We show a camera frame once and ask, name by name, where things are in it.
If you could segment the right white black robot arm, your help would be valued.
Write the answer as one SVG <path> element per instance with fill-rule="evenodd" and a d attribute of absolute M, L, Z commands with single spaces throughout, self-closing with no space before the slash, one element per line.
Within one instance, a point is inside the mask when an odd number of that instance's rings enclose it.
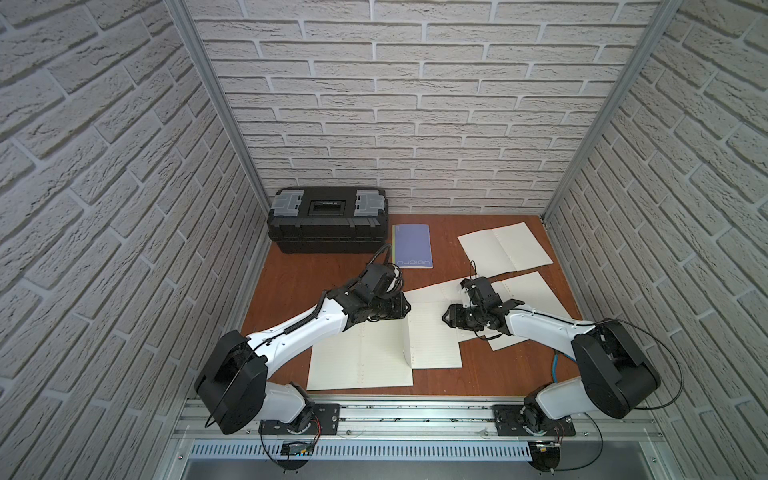
<path fill-rule="evenodd" d="M 577 322 L 516 300 L 494 306 L 472 300 L 449 305 L 442 321 L 454 329 L 490 329 L 535 341 L 570 357 L 578 377 L 532 394 L 533 408 L 547 419 L 595 410 L 622 419 L 661 385 L 656 368 L 617 320 Z"/>

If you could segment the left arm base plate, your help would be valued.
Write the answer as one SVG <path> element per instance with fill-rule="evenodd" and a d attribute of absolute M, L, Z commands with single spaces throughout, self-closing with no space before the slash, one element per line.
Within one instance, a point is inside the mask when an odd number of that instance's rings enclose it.
<path fill-rule="evenodd" d="M 291 422 L 263 420 L 259 433 L 274 435 L 335 435 L 338 431 L 341 405 L 338 403 L 313 403 L 305 406 Z"/>

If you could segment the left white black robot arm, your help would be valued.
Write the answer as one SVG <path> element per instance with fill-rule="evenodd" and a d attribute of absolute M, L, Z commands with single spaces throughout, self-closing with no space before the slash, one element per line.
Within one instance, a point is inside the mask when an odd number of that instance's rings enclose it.
<path fill-rule="evenodd" d="M 411 306 L 403 285 L 396 265 L 369 263 L 343 286 L 322 292 L 300 315 L 247 336 L 236 330 L 224 334 L 194 382 L 208 411 L 205 426 L 215 424 L 230 435 L 254 420 L 273 421 L 304 432 L 315 422 L 315 402 L 294 383 L 273 383 L 272 375 L 320 341 L 359 324 L 405 318 Z"/>

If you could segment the purple cover notebook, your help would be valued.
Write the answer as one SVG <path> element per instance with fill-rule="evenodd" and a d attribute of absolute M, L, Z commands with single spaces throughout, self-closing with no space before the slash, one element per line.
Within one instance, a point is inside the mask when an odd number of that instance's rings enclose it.
<path fill-rule="evenodd" d="M 432 269 L 429 226 L 427 224 L 394 225 L 392 261 L 401 269 Z"/>

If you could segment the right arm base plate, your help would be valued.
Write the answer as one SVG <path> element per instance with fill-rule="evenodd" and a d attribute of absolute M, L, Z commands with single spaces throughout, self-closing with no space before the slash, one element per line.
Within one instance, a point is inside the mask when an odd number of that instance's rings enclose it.
<path fill-rule="evenodd" d="M 497 435 L 573 437 L 575 427 L 569 417 L 552 420 L 536 406 L 494 405 L 492 407 Z"/>

